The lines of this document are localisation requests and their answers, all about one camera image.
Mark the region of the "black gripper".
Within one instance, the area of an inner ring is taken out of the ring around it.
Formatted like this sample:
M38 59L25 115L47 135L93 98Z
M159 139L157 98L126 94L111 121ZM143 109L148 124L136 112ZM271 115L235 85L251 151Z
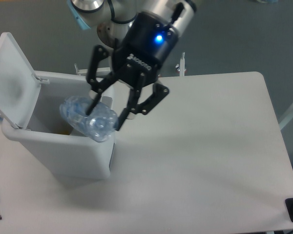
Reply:
M96 79L97 70L99 63L108 58L109 52L101 45L94 46L86 74L86 81L91 86L89 95L93 101L86 110L86 115L92 113L103 92L116 81L121 81L132 88L129 91L127 105L118 117L116 131L120 131L129 114L147 115L169 94L169 88L156 81L158 70L162 68L178 42L179 33L172 28L172 24L177 19L176 13L168 17L168 22L147 12L138 13L125 38L113 52L113 72L109 72L101 81ZM142 86L134 87L141 73L144 73L146 77L143 86L152 83L153 86L152 94L145 101L138 103Z

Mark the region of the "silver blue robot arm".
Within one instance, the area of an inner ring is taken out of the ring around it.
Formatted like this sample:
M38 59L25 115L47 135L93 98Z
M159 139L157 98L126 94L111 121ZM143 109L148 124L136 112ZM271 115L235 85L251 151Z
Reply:
M158 73L201 1L70 0L67 4L82 29L97 27L102 42L94 47L86 74L92 98L86 114L119 81L130 92L115 129L120 130L131 114L147 115L169 94Z

